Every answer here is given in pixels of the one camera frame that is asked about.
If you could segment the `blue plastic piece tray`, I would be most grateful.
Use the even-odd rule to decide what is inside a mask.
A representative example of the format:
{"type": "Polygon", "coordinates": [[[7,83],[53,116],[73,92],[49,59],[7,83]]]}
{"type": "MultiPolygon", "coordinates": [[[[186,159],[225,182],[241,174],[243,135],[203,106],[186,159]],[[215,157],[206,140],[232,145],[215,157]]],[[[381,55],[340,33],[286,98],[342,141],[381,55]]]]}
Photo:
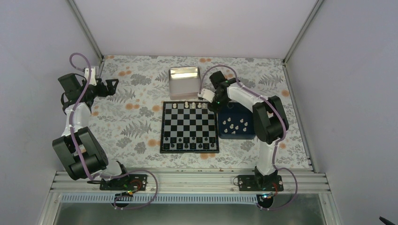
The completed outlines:
{"type": "Polygon", "coordinates": [[[237,102],[229,102],[217,113],[218,134],[221,139],[252,140],[256,137],[253,114],[237,102]]]}

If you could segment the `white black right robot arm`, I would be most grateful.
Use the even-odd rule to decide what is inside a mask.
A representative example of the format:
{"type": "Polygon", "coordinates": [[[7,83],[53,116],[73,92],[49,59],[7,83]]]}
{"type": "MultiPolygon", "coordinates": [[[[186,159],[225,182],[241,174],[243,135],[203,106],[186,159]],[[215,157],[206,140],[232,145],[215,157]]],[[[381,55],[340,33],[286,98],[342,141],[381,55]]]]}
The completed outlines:
{"type": "Polygon", "coordinates": [[[222,72],[210,75],[215,91],[201,90],[201,95],[209,101],[208,109],[215,113],[235,101],[249,110],[253,118],[253,129],[260,141],[259,161],[254,169],[254,184],[260,191],[267,190],[278,183],[275,165],[276,151],[271,145],[277,145],[286,136],[289,124],[279,97],[265,98],[244,86],[237,78],[226,79],[222,72]]]}

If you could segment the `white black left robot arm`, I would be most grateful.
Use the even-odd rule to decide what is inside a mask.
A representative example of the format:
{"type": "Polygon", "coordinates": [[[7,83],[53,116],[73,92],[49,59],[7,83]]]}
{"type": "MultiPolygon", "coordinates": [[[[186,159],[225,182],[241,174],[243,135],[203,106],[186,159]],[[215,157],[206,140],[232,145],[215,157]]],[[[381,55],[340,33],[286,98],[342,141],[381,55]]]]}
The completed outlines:
{"type": "Polygon", "coordinates": [[[119,161],[108,160],[88,125],[95,98],[114,95],[119,80],[96,78],[93,85],[87,84],[85,79],[79,82],[77,76],[70,73],[58,79],[64,89],[61,104],[67,121],[61,137],[53,140],[52,147],[71,179],[100,176],[112,179],[117,189],[124,190],[131,179],[126,168],[119,161]]]}

